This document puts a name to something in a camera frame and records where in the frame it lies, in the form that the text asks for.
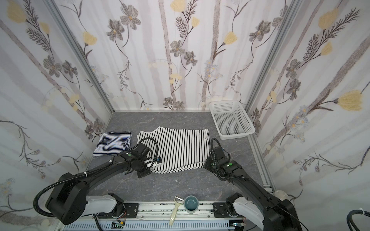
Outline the black white striped tank top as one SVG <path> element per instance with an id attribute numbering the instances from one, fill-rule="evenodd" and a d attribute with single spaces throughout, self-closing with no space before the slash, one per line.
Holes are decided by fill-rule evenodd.
<path id="1" fill-rule="evenodd" d="M 155 164 L 151 172 L 168 174 L 202 168 L 210 155 L 209 130 L 186 130 L 157 127 L 152 132 L 141 131 L 137 140 L 154 139 L 159 146 L 162 162 Z"/>

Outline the blue white striped tank top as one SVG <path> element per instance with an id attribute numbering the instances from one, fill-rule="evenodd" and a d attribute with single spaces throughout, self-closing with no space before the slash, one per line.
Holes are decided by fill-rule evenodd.
<path id="1" fill-rule="evenodd" d="M 131 147 L 132 133 L 124 132 L 105 132 L 93 152 L 94 156 L 114 156 L 120 152 L 127 151 Z"/>

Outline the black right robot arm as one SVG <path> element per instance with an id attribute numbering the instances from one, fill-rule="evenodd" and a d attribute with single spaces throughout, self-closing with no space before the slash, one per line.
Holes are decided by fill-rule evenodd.
<path id="1" fill-rule="evenodd" d="M 280 200 L 256 183 L 236 161 L 224 154 L 222 147 L 211 148 L 205 169 L 219 180 L 237 186 L 235 193 L 219 209 L 222 215 L 243 216 L 263 231 L 301 231 L 302 226 L 295 207 L 288 199 Z"/>

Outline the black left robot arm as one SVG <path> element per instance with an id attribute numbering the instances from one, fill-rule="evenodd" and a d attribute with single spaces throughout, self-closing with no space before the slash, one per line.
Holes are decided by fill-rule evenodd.
<path id="1" fill-rule="evenodd" d="M 98 185 L 121 173 L 136 171 L 138 177 L 150 173 L 146 168 L 152 151 L 144 144 L 137 144 L 128 151 L 112 157 L 108 162 L 91 170 L 72 175 L 62 175 L 57 183 L 46 188 L 51 194 L 45 204 L 46 214 L 58 218 L 69 225 L 87 215 L 101 215 L 108 218 L 124 216 L 126 208 L 123 199 L 113 193 L 104 196 L 90 196 Z"/>

